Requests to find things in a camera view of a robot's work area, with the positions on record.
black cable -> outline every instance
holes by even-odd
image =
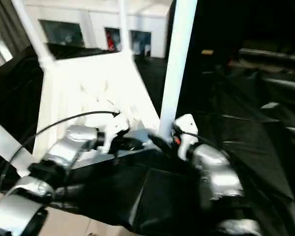
[[[26,141],[26,137],[29,135],[29,133],[35,129],[35,127],[37,126],[37,124],[33,124],[20,138],[20,143],[23,143],[24,141]],[[0,168],[6,163],[6,160],[1,161],[0,163]]]
[[[210,140],[198,135],[198,134],[193,134],[193,133],[189,133],[189,132],[185,132],[185,131],[182,131],[183,134],[187,134],[187,135],[190,135],[190,136],[193,136],[193,137],[196,137],[198,138],[200,141],[202,141],[203,143],[205,144],[208,144],[218,150],[220,150],[220,148],[218,148],[213,142],[211,142]]]
[[[9,162],[7,162],[7,164],[4,167],[4,170],[2,171],[2,174],[0,176],[0,191],[4,182],[4,179],[9,171],[11,162],[14,160],[14,158],[20,153],[20,151],[27,145],[29,144],[32,140],[34,140],[38,135],[42,134],[43,132],[45,132],[46,130],[50,129],[53,126],[56,126],[60,123],[66,122],[68,120],[74,119],[74,118],[78,118],[78,117],[83,117],[83,116],[88,116],[88,115],[92,115],[92,114],[112,114],[114,116],[118,115],[118,113],[115,112],[108,112],[108,111],[95,111],[95,112],[85,112],[85,113],[81,113],[75,116],[71,116],[65,119],[61,119],[53,124],[48,125],[47,127],[43,128],[42,130],[40,130],[39,132],[37,132],[36,134],[30,136],[20,147],[19,149],[17,149],[17,151],[12,155],[11,159]]]
[[[71,172],[72,172],[72,168],[74,166],[74,164],[78,161],[79,158],[75,158],[72,163],[70,164],[67,172],[66,172],[66,176],[63,180],[63,196],[62,196],[62,208],[64,208],[64,201],[65,198],[68,196],[68,184],[69,184],[69,178],[71,176]]]

red object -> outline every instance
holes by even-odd
[[[106,38],[107,38],[108,50],[114,51],[115,50],[114,42],[109,32],[106,32]]]
[[[180,141],[180,139],[179,139],[178,137],[174,137],[174,139],[175,139],[175,142],[176,142],[178,145],[181,144],[181,141]]]

window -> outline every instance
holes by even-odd
[[[80,25],[60,21],[39,20],[49,43],[84,47]]]
[[[121,50],[119,29],[105,28],[108,49],[118,52]],[[131,30],[131,43],[133,53],[136,55],[150,56],[151,33]]]

black cloth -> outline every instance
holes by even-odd
[[[51,50],[59,58],[102,53]],[[159,112],[166,61],[136,63]],[[31,48],[0,68],[0,123],[17,140],[36,129],[42,78]],[[187,65],[178,116],[185,113],[231,156],[265,235],[295,236],[295,75]],[[75,171],[67,198],[54,205],[142,235],[201,235],[197,183],[185,163],[154,151]]]

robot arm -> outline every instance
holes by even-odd
[[[116,134],[128,130],[124,119],[116,119],[105,132],[95,128],[73,125],[57,141],[38,164],[29,168],[30,175],[20,179],[0,201],[0,236],[38,235],[47,211],[45,206],[53,200],[55,190],[63,186],[75,161],[92,149],[106,154]],[[175,121],[183,133],[173,129],[179,138],[178,157],[189,162],[201,176],[201,208],[211,216],[213,235],[260,236],[258,222],[244,196],[239,177],[231,167],[227,154],[199,142],[198,130],[191,115]]]
[[[76,160],[91,149],[100,148],[106,154],[116,134],[128,128],[122,114],[104,132],[82,125],[68,127],[41,161],[30,165],[30,175],[21,178],[0,201],[0,236],[38,235],[48,214],[45,206],[63,186]]]

